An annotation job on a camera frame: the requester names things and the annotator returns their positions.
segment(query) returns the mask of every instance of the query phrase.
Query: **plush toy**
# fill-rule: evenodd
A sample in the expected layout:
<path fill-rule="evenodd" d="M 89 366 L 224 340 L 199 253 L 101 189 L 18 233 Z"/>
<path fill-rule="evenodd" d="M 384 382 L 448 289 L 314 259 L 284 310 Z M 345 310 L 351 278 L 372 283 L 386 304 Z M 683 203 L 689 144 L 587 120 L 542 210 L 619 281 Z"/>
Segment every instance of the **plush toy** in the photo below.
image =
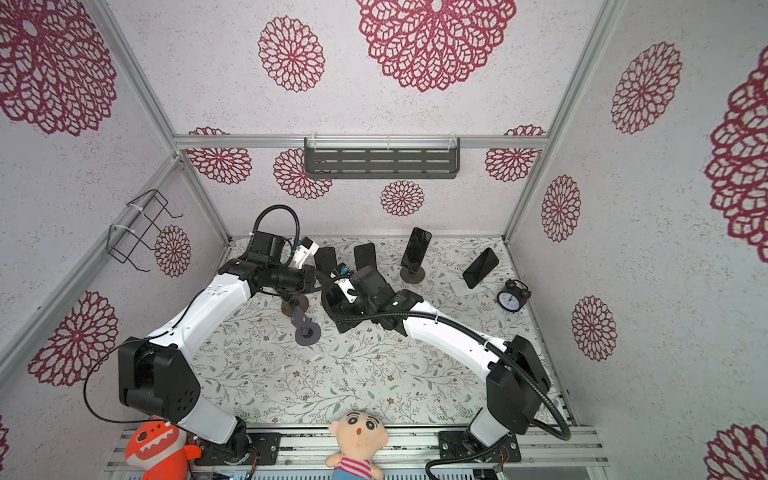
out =
<path fill-rule="evenodd" d="M 341 453 L 326 459 L 333 468 L 332 480 L 382 480 L 384 473 L 373 466 L 371 458 L 389 441 L 384 425 L 363 412 L 346 414 L 331 424 L 331 435 L 336 435 Z"/>
<path fill-rule="evenodd" d="M 147 471 L 144 480 L 184 480 L 188 461 L 199 458 L 195 445 L 185 445 L 187 433 L 155 417 L 142 423 L 125 449 L 125 462 Z"/>

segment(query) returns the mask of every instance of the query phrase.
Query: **black smartphone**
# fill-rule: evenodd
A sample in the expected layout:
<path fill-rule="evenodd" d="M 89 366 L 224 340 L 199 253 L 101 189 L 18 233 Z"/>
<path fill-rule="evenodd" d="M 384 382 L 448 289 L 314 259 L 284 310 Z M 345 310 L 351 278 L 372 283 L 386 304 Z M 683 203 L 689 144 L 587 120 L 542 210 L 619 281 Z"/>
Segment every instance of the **black smartphone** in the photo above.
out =
<path fill-rule="evenodd" d="M 467 270 L 464 270 L 462 276 L 469 288 L 475 288 L 497 265 L 498 257 L 489 247 L 480 253 L 480 257 L 477 257 Z"/>
<path fill-rule="evenodd" d="M 364 243 L 354 248 L 355 250 L 355 268 L 360 270 L 364 266 L 376 268 L 376 245 L 373 243 Z"/>
<path fill-rule="evenodd" d="M 330 276 L 331 270 L 336 268 L 336 249 L 333 247 L 321 247 L 315 252 L 315 268 Z"/>
<path fill-rule="evenodd" d="M 422 265 L 431 239 L 432 234 L 430 232 L 418 227 L 414 228 L 411 232 L 411 237 L 408 239 L 406 252 L 403 254 L 402 260 L 400 260 L 400 265 L 412 272 L 417 271 Z"/>

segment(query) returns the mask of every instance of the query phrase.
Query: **floral tablecloth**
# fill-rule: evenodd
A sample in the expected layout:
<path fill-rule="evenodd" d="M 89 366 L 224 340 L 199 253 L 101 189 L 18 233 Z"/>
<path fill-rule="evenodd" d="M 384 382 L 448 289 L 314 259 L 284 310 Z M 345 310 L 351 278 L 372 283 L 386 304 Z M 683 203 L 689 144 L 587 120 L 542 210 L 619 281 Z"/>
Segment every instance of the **floral tablecloth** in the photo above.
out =
<path fill-rule="evenodd" d="M 399 276 L 405 238 L 314 240 L 335 247 L 339 262 L 352 268 L 353 247 L 372 241 L 379 271 L 395 291 L 409 288 L 490 335 L 530 340 L 553 379 L 549 396 L 567 415 L 527 310 L 508 313 L 495 302 L 504 281 L 515 276 L 501 238 L 433 238 L 422 264 L 427 276 L 414 286 Z M 246 242 L 236 243 L 233 257 Z M 450 283 L 460 280 L 486 247 L 495 251 L 499 265 L 476 293 L 457 297 Z M 353 409 L 390 424 L 467 423 L 485 405 L 484 383 L 442 351 L 370 322 L 339 334 L 323 312 L 319 293 L 308 297 L 307 315 L 323 329 L 312 346 L 296 343 L 296 329 L 275 296 L 256 295 L 224 320 L 194 357 L 204 395 L 251 424 L 328 423 Z M 552 420 L 543 410 L 538 418 Z"/>

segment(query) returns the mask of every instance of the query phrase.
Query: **plush toy head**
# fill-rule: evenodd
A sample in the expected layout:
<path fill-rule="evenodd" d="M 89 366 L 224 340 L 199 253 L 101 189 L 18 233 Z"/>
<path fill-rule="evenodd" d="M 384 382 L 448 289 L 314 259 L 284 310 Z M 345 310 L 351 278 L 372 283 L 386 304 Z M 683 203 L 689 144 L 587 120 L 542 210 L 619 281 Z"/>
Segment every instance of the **plush toy head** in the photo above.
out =
<path fill-rule="evenodd" d="M 370 460 L 389 441 L 384 425 L 363 412 L 348 413 L 331 424 L 331 435 L 336 435 L 339 449 L 355 460 Z"/>

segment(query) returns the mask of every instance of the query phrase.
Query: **black alarm clock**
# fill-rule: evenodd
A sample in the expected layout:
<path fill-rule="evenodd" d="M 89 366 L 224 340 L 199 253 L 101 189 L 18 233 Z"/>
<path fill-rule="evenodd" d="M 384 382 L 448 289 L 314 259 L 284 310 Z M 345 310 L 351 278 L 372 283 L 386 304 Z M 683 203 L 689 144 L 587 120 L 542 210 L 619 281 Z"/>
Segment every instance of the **black alarm clock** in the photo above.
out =
<path fill-rule="evenodd" d="M 531 298 L 531 291 L 528 285 L 517 279 L 509 279 L 496 296 L 496 301 L 504 310 L 515 313 L 522 309 L 529 298 Z"/>

